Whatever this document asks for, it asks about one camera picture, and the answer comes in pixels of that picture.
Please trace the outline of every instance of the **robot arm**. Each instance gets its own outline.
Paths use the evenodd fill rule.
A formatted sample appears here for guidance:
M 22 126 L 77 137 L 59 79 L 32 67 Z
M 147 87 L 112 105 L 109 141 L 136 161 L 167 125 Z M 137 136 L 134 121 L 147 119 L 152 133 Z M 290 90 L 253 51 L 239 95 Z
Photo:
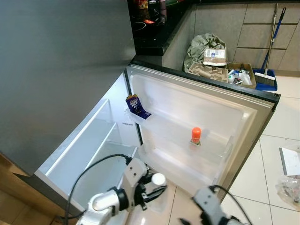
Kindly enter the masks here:
M 152 176 L 144 162 L 133 158 L 124 171 L 120 189 L 113 187 L 93 196 L 77 225 L 105 225 L 119 211 L 132 211 L 137 205 L 146 210 L 146 203 L 158 198 L 167 188 L 160 186 L 147 194 L 144 185 L 151 182 Z

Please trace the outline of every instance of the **purple snack package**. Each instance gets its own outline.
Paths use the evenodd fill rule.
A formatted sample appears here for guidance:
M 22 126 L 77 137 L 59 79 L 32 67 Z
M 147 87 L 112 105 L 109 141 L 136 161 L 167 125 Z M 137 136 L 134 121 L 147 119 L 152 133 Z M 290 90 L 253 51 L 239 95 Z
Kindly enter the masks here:
M 141 101 L 139 97 L 134 95 L 129 95 L 126 98 L 126 103 L 129 107 L 129 110 L 134 113 L 135 115 L 142 117 L 143 119 L 147 119 L 149 116 L 151 116 L 151 113 L 146 112 L 144 108 L 142 107 Z

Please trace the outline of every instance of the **plastic bag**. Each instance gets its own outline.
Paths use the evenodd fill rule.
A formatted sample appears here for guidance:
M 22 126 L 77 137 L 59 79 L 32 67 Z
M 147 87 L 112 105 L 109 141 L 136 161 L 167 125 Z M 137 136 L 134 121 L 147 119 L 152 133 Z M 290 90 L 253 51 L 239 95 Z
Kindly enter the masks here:
M 300 176 L 285 176 L 275 187 L 282 200 L 296 209 L 300 209 Z
M 225 42 L 215 34 L 197 35 L 191 42 L 183 62 L 184 71 L 188 72 L 193 62 L 203 63 L 204 51 L 207 48 L 226 49 Z

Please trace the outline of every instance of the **orange bottle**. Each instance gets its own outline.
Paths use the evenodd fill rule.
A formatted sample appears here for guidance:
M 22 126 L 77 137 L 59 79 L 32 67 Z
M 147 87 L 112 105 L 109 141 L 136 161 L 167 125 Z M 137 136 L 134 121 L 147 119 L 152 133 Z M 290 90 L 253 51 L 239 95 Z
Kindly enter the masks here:
M 198 127 L 194 127 L 192 130 L 192 139 L 191 142 L 197 145 L 201 145 L 200 143 L 200 137 L 201 137 L 201 129 Z

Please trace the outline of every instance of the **clear plastic bag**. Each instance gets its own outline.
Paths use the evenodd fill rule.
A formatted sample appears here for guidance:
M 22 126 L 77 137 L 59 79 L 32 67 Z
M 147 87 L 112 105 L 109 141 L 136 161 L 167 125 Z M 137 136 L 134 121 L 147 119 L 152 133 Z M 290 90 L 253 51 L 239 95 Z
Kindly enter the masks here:
M 300 209 L 300 176 L 285 176 L 279 180 L 275 186 L 277 194 L 286 203 L 292 205 L 296 209 Z

